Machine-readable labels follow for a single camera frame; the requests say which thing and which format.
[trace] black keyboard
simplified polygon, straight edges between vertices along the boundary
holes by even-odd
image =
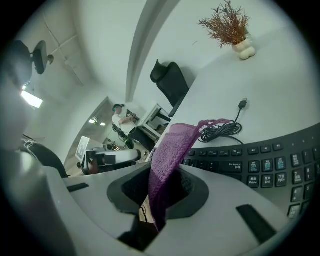
[[[320,123],[261,142],[192,148],[182,164],[237,179],[294,219],[320,177]]]

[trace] ceiling light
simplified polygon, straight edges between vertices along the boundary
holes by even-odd
[[[31,106],[33,106],[33,107],[35,107],[35,108],[40,108],[40,106],[41,106],[41,104],[42,104],[42,102],[43,102],[42,99],[40,99],[40,98],[38,98],[38,97],[36,97],[36,96],[33,96],[32,94],[26,92],[25,90],[23,90],[23,91],[21,92],[21,96],[25,99],[25,101],[26,101],[29,105],[31,105]]]

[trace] white vase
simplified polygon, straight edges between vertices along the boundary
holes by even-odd
[[[251,46],[249,39],[246,39],[237,45],[232,45],[232,49],[237,53],[241,60],[246,60],[256,55],[256,49]]]

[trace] dried plant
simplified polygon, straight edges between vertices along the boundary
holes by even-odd
[[[212,9],[214,14],[212,18],[199,20],[209,32],[212,39],[219,41],[219,46],[237,45],[246,40],[246,26],[249,17],[241,7],[234,9],[231,0],[224,0],[225,5],[218,5],[216,9]]]

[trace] office room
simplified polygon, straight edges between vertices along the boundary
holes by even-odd
[[[285,4],[52,0],[28,17],[3,51],[0,95],[17,170],[2,189],[31,245],[235,256],[303,239],[320,177],[318,49]]]

